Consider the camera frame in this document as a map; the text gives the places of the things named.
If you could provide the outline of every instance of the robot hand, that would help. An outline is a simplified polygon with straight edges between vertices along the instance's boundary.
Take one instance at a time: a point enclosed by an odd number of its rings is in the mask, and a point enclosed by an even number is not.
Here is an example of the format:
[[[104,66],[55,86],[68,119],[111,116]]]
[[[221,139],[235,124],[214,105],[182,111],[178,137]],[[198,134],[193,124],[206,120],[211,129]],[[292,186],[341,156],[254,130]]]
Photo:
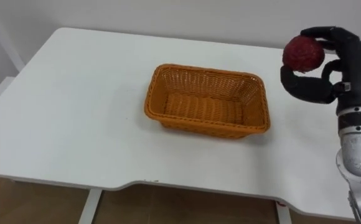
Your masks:
[[[290,67],[281,67],[281,83],[294,97],[313,103],[332,103],[338,98],[337,113],[361,106],[361,41],[355,34],[340,27],[312,27],[301,35],[322,38],[319,43],[327,50],[335,50],[339,59],[328,62],[321,78],[298,77]],[[333,85],[331,72],[342,73],[342,81]]]
[[[361,223],[361,41],[340,27],[312,27],[301,35],[319,40],[323,48],[335,50],[339,59],[328,62],[320,78],[299,77],[288,66],[281,67],[281,83],[292,96],[313,103],[338,99],[336,113],[341,149],[336,164],[349,184],[349,202]],[[329,81],[332,71],[342,73],[336,84]]]

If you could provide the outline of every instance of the wicker basket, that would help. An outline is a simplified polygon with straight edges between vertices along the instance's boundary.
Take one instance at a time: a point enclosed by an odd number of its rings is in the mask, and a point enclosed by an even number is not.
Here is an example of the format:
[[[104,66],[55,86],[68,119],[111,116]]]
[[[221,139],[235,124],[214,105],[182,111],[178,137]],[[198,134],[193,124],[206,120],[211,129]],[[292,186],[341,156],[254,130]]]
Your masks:
[[[270,127],[256,75],[164,64],[152,77],[144,112],[166,128],[237,139]]]

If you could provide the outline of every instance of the wooden floor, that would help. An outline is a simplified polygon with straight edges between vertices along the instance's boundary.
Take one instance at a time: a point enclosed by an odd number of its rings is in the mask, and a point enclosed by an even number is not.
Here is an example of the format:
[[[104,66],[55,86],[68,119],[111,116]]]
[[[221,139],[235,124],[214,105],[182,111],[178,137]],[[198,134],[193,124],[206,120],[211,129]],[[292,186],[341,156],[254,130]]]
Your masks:
[[[78,223],[88,191],[0,179],[0,224]],[[292,212],[293,224],[347,224]],[[273,201],[134,185],[104,192],[95,224],[275,224]]]

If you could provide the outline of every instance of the red fruit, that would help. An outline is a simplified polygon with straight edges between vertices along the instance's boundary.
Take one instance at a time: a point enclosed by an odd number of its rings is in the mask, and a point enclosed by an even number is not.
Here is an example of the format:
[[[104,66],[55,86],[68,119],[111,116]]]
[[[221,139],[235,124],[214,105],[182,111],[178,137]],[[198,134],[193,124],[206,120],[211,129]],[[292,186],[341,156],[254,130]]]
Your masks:
[[[283,64],[290,66],[294,71],[312,71],[319,68],[323,60],[322,45],[310,37],[294,37],[283,51]]]

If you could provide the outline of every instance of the white table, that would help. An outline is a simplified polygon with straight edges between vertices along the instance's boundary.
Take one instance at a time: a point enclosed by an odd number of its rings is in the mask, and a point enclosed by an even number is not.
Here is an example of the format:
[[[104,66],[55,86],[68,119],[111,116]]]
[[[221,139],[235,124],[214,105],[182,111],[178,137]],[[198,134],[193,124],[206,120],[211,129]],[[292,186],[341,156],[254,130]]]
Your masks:
[[[59,29],[0,97],[0,176],[98,189],[95,197],[99,189],[135,183],[171,185],[353,218],[335,166],[335,103],[288,95],[279,79],[281,55],[264,47]],[[237,141],[163,129],[143,112],[162,63],[259,75],[271,129]]]

